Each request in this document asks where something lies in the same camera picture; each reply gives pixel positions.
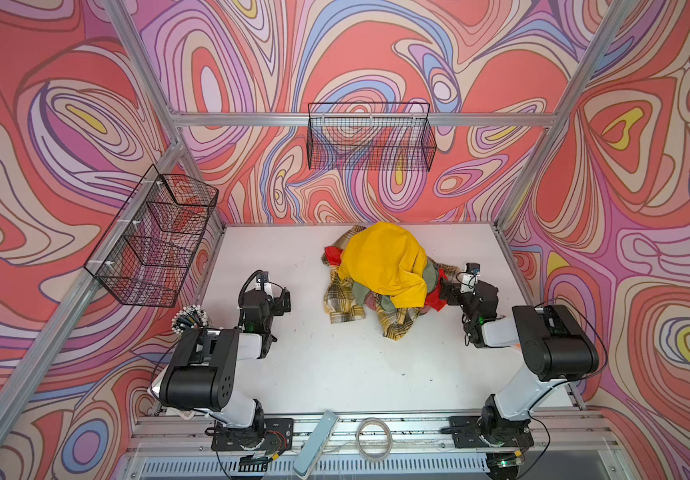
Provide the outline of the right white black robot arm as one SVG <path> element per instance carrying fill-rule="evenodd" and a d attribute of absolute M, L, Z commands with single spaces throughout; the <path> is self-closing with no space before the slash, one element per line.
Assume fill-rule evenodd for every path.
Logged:
<path fill-rule="evenodd" d="M 465 342 L 479 349 L 518 346 L 522 364 L 490 395 L 477 416 L 452 416 L 441 430 L 457 448 L 531 446 L 532 410 L 553 389 L 582 380 L 599 367 L 599 354 L 572 313 L 562 305 L 517 305 L 499 316 L 498 289 L 470 280 L 439 282 L 440 298 L 462 311 Z"/>

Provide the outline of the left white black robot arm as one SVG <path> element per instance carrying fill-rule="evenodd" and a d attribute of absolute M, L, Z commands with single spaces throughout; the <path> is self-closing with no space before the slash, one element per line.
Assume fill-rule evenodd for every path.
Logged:
<path fill-rule="evenodd" d="M 267 357 L 277 341 L 272 326 L 291 311 L 291 295 L 283 288 L 245 291 L 240 298 L 239 323 L 214 328 L 206 311 L 191 305 L 177 312 L 173 331 L 179 341 L 151 393 L 162 406 L 181 413 L 201 413 L 232 430 L 263 427 L 261 403 L 236 391 L 237 364 Z"/>

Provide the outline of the yellow grey plaid cloth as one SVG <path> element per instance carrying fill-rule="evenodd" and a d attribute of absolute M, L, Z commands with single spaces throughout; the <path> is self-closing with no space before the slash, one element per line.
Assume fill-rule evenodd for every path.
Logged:
<path fill-rule="evenodd" d="M 365 230 L 365 226 L 353 226 L 324 249 L 321 261 L 330 270 L 330 283 L 324 294 L 323 308 L 332 324 L 365 319 L 366 310 L 370 309 L 378 317 L 383 336 L 398 341 L 409 332 L 417 318 L 430 310 L 441 311 L 447 305 L 440 298 L 440 280 L 457 280 L 461 270 L 429 258 L 423 272 L 431 287 L 425 304 L 421 308 L 398 309 L 388 296 L 376 293 L 352 279 L 342 279 L 337 272 L 341 265 L 341 254 L 350 241 Z"/>

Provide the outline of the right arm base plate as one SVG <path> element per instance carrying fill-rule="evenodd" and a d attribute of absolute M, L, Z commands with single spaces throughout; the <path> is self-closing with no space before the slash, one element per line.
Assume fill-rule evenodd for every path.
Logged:
<path fill-rule="evenodd" d="M 456 448 L 514 448 L 526 450 L 534 446 L 527 421 L 483 419 L 479 416 L 451 416 L 449 425 L 440 429 L 451 435 Z"/>

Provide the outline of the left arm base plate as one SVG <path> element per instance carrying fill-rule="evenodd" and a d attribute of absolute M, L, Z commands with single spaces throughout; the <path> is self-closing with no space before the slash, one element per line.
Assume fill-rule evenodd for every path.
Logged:
<path fill-rule="evenodd" d="M 281 454 L 293 446 L 295 422 L 290 417 L 255 421 L 247 428 L 227 428 L 219 422 L 205 430 L 215 452 L 265 452 Z"/>

